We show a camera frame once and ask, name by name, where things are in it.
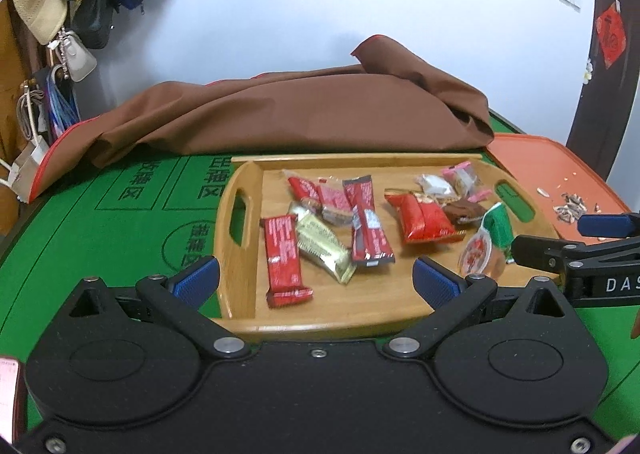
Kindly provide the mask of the jelly cup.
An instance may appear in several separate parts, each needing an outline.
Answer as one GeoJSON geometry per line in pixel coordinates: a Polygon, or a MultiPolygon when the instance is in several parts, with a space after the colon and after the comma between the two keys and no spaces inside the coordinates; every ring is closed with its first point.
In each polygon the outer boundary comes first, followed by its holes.
{"type": "Polygon", "coordinates": [[[459,258],[462,277],[484,274],[495,281],[506,268],[504,252],[492,243],[487,229],[481,227],[466,243],[459,258]]]}

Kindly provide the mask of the red pistachio packet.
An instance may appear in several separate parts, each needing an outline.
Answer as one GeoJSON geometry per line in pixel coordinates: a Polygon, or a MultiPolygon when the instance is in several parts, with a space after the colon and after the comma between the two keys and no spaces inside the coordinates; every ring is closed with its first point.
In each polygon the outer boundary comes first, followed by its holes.
{"type": "Polygon", "coordinates": [[[405,244],[456,243],[465,237],[442,207],[420,192],[386,189],[385,200],[397,211],[405,244]]]}

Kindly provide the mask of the brown chocolate cake packet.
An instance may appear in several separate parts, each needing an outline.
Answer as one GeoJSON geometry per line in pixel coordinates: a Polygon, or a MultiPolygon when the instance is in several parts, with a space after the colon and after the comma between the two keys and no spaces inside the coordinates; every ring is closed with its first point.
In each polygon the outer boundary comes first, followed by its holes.
{"type": "Polygon", "coordinates": [[[473,203],[466,199],[459,199],[452,203],[446,203],[442,211],[448,220],[456,226],[465,226],[482,221],[486,209],[479,203],[473,203]]]}

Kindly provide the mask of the green snack packet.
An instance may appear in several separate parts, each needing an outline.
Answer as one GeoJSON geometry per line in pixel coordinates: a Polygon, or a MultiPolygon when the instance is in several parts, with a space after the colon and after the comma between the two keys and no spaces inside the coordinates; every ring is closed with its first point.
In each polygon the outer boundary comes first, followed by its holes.
{"type": "Polygon", "coordinates": [[[482,228],[488,232],[492,247],[500,250],[506,257],[506,262],[513,261],[511,246],[514,232],[506,206],[495,203],[484,214],[482,228]]]}

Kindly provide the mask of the long red snack stick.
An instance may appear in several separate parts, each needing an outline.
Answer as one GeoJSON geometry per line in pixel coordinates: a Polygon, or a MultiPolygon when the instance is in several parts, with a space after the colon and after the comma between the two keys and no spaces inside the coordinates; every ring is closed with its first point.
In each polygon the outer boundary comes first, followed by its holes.
{"type": "Polygon", "coordinates": [[[352,206],[352,262],[362,267],[394,263],[392,246],[375,211],[372,177],[344,180],[343,186],[352,206]]]}

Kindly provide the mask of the red snack bar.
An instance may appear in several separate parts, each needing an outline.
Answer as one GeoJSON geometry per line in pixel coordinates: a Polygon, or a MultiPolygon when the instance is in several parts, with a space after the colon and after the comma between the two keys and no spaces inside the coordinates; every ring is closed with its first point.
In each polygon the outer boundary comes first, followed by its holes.
{"type": "Polygon", "coordinates": [[[306,287],[298,253],[293,214],[263,218],[269,288],[266,300],[270,309],[308,302],[314,291],[306,287]]]}

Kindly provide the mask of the white gold snack packet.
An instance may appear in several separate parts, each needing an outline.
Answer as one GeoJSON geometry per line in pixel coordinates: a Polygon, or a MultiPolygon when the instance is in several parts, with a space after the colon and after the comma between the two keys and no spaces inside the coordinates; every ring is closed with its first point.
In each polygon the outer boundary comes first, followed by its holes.
{"type": "Polygon", "coordinates": [[[435,174],[420,174],[416,177],[425,196],[439,203],[451,203],[459,199],[458,193],[447,180],[435,174]]]}

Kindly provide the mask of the pink cake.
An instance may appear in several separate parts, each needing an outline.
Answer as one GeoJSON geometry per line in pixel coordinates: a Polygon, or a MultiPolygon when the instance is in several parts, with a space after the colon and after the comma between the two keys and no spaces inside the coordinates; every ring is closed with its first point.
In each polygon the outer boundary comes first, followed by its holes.
{"type": "Polygon", "coordinates": [[[491,190],[480,180],[470,160],[443,169],[442,177],[461,198],[471,203],[480,203],[491,194],[491,190]]]}

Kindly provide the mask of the clear pastry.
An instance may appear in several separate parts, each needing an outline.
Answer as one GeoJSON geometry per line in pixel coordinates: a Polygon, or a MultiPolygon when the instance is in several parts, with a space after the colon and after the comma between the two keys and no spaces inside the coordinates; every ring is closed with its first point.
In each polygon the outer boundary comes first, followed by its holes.
{"type": "Polygon", "coordinates": [[[351,225],[352,206],[342,181],[335,177],[320,177],[317,187],[322,204],[322,218],[336,226],[351,225]]]}

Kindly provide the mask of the small red snack packet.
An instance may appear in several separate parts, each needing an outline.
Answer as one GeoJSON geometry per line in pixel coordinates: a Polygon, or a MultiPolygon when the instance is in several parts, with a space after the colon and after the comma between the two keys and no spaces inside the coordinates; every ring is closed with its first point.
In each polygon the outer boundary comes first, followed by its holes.
{"type": "Polygon", "coordinates": [[[288,182],[288,187],[291,189],[294,199],[298,203],[313,213],[319,213],[322,210],[318,189],[313,181],[291,170],[283,170],[283,175],[288,182]]]}

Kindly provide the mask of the orange plastic tray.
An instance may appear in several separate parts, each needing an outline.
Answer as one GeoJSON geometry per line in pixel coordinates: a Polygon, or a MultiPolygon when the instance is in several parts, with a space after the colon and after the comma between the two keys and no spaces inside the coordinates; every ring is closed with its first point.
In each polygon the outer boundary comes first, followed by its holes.
{"type": "Polygon", "coordinates": [[[536,207],[555,227],[559,237],[580,240],[577,225],[563,222],[555,209],[566,195],[577,195],[590,213],[627,212],[626,203],[599,175],[564,145],[544,136],[498,133],[488,154],[509,172],[535,200],[536,207]]]}

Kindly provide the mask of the red smartphone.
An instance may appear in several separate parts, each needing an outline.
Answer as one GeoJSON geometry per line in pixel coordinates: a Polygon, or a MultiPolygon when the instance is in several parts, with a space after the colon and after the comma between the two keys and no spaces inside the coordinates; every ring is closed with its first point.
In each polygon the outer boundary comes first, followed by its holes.
{"type": "Polygon", "coordinates": [[[26,430],[26,386],[23,364],[12,356],[0,360],[1,437],[14,443],[26,430]]]}

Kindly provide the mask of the white tote bag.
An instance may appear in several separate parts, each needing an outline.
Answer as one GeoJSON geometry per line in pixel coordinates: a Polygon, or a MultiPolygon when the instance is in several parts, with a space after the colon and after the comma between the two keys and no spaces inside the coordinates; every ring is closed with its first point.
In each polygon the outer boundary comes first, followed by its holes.
{"type": "Polygon", "coordinates": [[[49,150],[47,139],[41,131],[43,101],[43,91],[34,81],[27,80],[22,84],[16,113],[18,126],[26,137],[26,146],[12,163],[1,160],[2,168],[8,171],[8,177],[1,180],[1,185],[11,189],[21,203],[29,203],[36,173],[49,150]]]}

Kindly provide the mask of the red paper decoration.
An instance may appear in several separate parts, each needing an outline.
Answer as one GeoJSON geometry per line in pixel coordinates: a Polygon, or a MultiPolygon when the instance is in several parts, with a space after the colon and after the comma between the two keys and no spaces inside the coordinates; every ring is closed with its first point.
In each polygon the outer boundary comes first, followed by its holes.
{"type": "Polygon", "coordinates": [[[604,67],[610,69],[616,60],[624,54],[627,46],[619,0],[615,0],[597,17],[596,32],[602,50],[604,67]]]}

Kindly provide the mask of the white small handbag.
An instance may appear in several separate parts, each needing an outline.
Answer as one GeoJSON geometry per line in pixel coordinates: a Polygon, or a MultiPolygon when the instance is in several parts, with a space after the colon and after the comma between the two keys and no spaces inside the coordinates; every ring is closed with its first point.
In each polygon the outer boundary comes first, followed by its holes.
{"type": "Polygon", "coordinates": [[[96,69],[98,62],[77,34],[61,29],[48,44],[63,67],[64,76],[73,82],[84,81],[96,69]]]}

